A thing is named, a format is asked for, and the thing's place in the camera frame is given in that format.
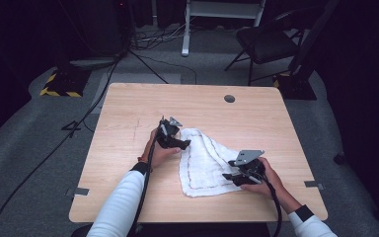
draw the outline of long sleeve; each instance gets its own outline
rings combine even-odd
[[[299,237],[334,237],[337,236],[307,205],[288,214],[288,218]]]
[[[133,223],[141,194],[147,164],[139,162],[131,169],[107,198],[89,231],[92,236],[126,236]]]

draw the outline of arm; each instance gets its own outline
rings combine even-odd
[[[139,162],[125,174],[114,191],[107,198],[88,233],[88,236],[126,236],[133,223],[144,188],[150,146],[156,134],[152,131]],[[158,142],[152,157],[152,168],[161,165],[169,156],[179,153],[180,148],[163,149]]]
[[[265,174],[275,188],[279,203],[285,212],[287,212],[288,218],[290,219],[297,236],[337,236],[325,223],[322,222],[322,220],[313,214],[307,205],[302,205],[291,195],[291,193],[288,192],[278,175],[270,167],[266,158],[260,157],[259,159],[265,166]],[[246,191],[251,191],[272,198],[269,188],[264,184],[242,185],[241,188]]]

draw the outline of white towel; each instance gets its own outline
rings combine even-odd
[[[228,149],[196,128],[181,130],[181,140],[190,140],[182,152],[180,178],[183,192],[190,197],[216,196],[239,191],[222,174],[237,173],[227,162],[236,160],[239,151]]]

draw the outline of black cuff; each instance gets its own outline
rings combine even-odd
[[[302,205],[300,208],[296,209],[295,212],[303,222],[314,215],[307,205]]]
[[[130,171],[135,170],[135,171],[140,172],[142,175],[146,175],[146,172],[147,172],[148,169],[149,169],[149,165],[147,163],[145,163],[145,162],[137,162],[137,164],[135,164],[133,166],[133,168],[131,168]]]

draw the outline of hand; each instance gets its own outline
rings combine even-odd
[[[300,208],[301,207],[300,202],[298,202],[298,200],[295,199],[291,195],[291,193],[289,193],[288,190],[284,187],[281,179],[279,179],[279,176],[270,167],[266,158],[259,157],[258,159],[264,164],[265,175],[268,178],[269,182],[272,184],[273,188],[275,189],[275,193],[279,200],[279,203],[281,204],[285,212],[289,214],[293,212],[294,210]],[[265,195],[268,198],[272,198],[269,187],[264,182],[260,185],[241,185],[241,188],[242,190],[250,191],[253,193],[260,194],[260,195]]]
[[[150,146],[152,145],[153,139],[155,139],[156,132],[157,132],[157,129],[155,128],[150,133],[150,139],[146,143],[146,147],[144,148],[144,152],[141,155],[141,161],[143,161],[143,162],[146,162],[146,163],[148,162]],[[166,158],[168,158],[174,154],[180,153],[180,152],[181,152],[181,148],[179,148],[179,147],[164,149],[164,148],[162,148],[161,145],[159,145],[159,143],[157,141],[155,141],[155,148],[153,150],[152,167],[151,168],[154,169],[154,168],[158,167],[159,165],[161,165],[166,160]]]

